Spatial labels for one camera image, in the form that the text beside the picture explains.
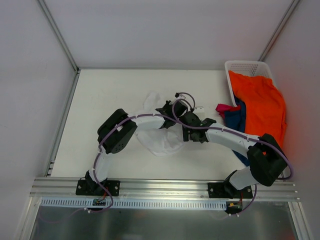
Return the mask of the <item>white t shirt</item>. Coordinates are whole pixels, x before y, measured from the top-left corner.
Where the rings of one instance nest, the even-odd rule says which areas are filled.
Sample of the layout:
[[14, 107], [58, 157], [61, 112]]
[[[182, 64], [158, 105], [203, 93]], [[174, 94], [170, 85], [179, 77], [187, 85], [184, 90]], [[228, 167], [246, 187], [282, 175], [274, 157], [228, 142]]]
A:
[[[166, 101], [158, 92], [147, 94], [142, 109], [135, 113], [148, 114], [165, 105]], [[156, 157], [164, 157], [179, 152], [183, 146], [182, 127], [176, 124], [168, 129], [140, 130], [135, 133], [137, 140]]]

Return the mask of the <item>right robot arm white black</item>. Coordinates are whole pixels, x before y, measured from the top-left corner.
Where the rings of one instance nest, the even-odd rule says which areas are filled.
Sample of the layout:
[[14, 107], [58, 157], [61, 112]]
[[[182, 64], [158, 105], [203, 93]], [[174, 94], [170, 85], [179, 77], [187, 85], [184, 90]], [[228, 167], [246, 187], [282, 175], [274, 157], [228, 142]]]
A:
[[248, 160], [248, 166], [233, 171], [223, 181], [222, 191], [231, 199], [254, 184], [270, 187], [288, 166], [288, 160], [275, 138], [244, 134], [211, 118], [200, 120], [188, 111], [179, 118], [183, 132], [193, 142], [215, 143], [227, 147]]

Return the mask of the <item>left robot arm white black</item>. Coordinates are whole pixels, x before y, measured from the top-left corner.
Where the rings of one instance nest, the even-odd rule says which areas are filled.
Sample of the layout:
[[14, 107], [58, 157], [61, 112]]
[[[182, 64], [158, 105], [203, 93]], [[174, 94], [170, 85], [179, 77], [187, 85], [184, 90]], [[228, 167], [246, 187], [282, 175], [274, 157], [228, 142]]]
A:
[[97, 130], [98, 153], [92, 168], [84, 177], [87, 189], [93, 195], [99, 195], [107, 189], [107, 177], [97, 175], [97, 165], [102, 153], [119, 153], [136, 132], [168, 129], [177, 123], [175, 117], [181, 117], [188, 110], [194, 109], [194, 104], [182, 98], [178, 98], [174, 103], [167, 100], [163, 107], [152, 113], [129, 116], [122, 108], [117, 109]]

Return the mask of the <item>magenta t shirt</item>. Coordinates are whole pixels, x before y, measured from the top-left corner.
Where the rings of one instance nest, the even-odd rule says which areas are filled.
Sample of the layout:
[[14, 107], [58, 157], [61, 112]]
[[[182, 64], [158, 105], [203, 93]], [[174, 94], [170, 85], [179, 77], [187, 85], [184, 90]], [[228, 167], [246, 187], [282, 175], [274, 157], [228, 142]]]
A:
[[215, 110], [219, 113], [219, 115], [224, 118], [225, 117], [225, 112], [236, 112], [236, 111], [240, 111], [241, 110], [241, 106], [230, 106], [227, 104], [222, 104], [219, 103]]

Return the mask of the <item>blue t shirt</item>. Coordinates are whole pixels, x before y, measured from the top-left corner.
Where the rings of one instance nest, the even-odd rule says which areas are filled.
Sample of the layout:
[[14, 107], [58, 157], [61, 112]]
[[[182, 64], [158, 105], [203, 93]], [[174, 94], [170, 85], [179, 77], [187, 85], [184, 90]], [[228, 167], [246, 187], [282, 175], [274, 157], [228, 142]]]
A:
[[225, 116], [222, 119], [226, 127], [244, 133], [246, 127], [246, 105], [238, 98], [235, 98], [235, 103], [237, 106], [241, 106], [241, 110], [225, 112]]

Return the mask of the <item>white plastic laundry basket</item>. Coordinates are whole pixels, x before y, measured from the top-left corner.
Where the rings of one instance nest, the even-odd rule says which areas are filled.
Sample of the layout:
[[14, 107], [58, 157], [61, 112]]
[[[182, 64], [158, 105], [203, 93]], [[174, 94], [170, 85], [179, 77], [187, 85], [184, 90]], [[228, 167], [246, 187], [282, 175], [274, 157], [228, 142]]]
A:
[[263, 76], [265, 78], [271, 79], [272, 83], [275, 84], [269, 66], [262, 61], [228, 60], [224, 63], [224, 68], [231, 102], [234, 107], [236, 107], [237, 104], [234, 97], [229, 71], [249, 77]]

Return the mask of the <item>orange t shirt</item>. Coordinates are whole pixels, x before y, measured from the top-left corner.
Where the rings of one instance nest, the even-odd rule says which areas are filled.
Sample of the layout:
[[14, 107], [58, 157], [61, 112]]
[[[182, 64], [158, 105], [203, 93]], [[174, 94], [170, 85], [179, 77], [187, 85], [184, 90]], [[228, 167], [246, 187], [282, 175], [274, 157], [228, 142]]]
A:
[[272, 79], [231, 70], [228, 73], [234, 95], [246, 107], [244, 132], [257, 136], [270, 134], [282, 147], [287, 129], [286, 103]]

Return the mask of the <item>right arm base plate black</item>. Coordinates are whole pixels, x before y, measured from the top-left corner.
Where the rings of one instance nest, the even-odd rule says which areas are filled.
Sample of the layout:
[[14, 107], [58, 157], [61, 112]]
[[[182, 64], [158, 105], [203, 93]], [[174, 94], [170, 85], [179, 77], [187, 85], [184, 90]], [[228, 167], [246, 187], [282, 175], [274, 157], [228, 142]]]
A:
[[207, 184], [208, 196], [211, 199], [252, 199], [253, 190], [247, 186], [241, 190], [234, 188], [231, 184], [224, 182], [209, 182]]

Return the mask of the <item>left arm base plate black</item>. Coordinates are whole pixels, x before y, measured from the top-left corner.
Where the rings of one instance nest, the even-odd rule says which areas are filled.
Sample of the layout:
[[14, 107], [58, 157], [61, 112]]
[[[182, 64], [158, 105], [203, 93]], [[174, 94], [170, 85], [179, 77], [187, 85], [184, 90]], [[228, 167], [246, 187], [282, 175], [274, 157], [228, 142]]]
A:
[[[112, 197], [118, 197], [121, 182], [119, 180], [104, 180], [100, 183], [108, 190]], [[102, 196], [106, 191], [92, 179], [81, 178], [77, 182], [75, 194], [77, 196]]]

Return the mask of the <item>right aluminium frame post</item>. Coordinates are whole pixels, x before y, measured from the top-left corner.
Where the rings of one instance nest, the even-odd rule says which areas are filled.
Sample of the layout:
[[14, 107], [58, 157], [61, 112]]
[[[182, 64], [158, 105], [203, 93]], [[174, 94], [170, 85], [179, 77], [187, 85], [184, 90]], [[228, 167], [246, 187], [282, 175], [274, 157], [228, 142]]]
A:
[[297, 10], [301, 0], [292, 0], [284, 12], [283, 16], [281, 17], [278, 25], [276, 26], [273, 34], [271, 35], [270, 39], [268, 40], [265, 48], [263, 49], [261, 55], [258, 58], [258, 61], [264, 62], [267, 59], [267, 56], [272, 51], [273, 47], [275, 46], [277, 40], [279, 39], [281, 33], [285, 29], [286, 25], [290, 21], [291, 17], [294, 15], [295, 11]]

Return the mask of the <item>aluminium frame post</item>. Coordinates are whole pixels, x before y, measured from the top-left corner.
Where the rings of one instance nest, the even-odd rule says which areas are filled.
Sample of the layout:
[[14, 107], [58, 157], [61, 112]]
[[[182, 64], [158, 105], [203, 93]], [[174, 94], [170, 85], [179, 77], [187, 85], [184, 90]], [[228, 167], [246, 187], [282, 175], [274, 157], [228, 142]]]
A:
[[272, 51], [273, 47], [275, 46], [277, 40], [279, 39], [281, 33], [285, 29], [286, 25], [290, 21], [291, 17], [294, 15], [295, 11], [297, 10], [301, 0], [292, 0], [284, 12], [283, 16], [281, 17], [278, 25], [276, 26], [273, 34], [271, 35], [270, 39], [268, 40], [265, 48], [263, 49], [261, 55], [258, 58], [258, 61], [264, 62], [267, 59], [267, 56]]
[[49, 24], [55, 38], [57, 39], [60, 47], [62, 48], [62, 51], [64, 52], [68, 62], [70, 63], [74, 72], [77, 74], [79, 72], [80, 68], [78, 67], [78, 65], [77, 65], [77, 63], [76, 63], [76, 61], [75, 61], [75, 59], [74, 59], [74, 57], [68, 47], [68, 45], [67, 45], [67, 43], [66, 43], [66, 41], [65, 41], [65, 39], [59, 29], [46, 1], [45, 0], [36, 0], [36, 2], [38, 4], [39, 8], [41, 9], [46, 21], [48, 22], [48, 24]]

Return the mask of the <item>left aluminium frame post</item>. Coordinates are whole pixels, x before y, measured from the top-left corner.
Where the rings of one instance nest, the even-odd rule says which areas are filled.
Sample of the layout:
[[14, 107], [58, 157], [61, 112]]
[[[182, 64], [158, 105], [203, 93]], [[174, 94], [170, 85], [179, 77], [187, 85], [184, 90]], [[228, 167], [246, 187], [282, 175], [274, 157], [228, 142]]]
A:
[[79, 72], [80, 68], [78, 67], [78, 65], [77, 65], [77, 63], [76, 63], [76, 61], [75, 61], [75, 59], [74, 59], [74, 57], [68, 47], [68, 45], [67, 45], [67, 43], [66, 43], [66, 41], [65, 41], [65, 39], [59, 29], [46, 1], [45, 0], [36, 0], [36, 2], [38, 4], [39, 8], [41, 9], [46, 21], [48, 22], [48, 24], [49, 24], [55, 38], [57, 39], [60, 47], [62, 48], [62, 51], [64, 52], [68, 62], [70, 63], [74, 72], [77, 74]]

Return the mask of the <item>aluminium mounting rail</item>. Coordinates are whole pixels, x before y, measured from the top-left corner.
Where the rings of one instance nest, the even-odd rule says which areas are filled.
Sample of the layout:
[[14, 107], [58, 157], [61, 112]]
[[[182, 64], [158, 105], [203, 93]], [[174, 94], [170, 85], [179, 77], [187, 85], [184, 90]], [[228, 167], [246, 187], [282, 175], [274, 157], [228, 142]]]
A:
[[[37, 177], [31, 187], [33, 197], [81, 197], [76, 195], [79, 178]], [[118, 199], [148, 200], [217, 200], [209, 198], [208, 183], [218, 180], [172, 180], [172, 179], [116, 179], [120, 181]], [[251, 186], [258, 202], [300, 202], [296, 185], [290, 181], [276, 181], [267, 187]]]

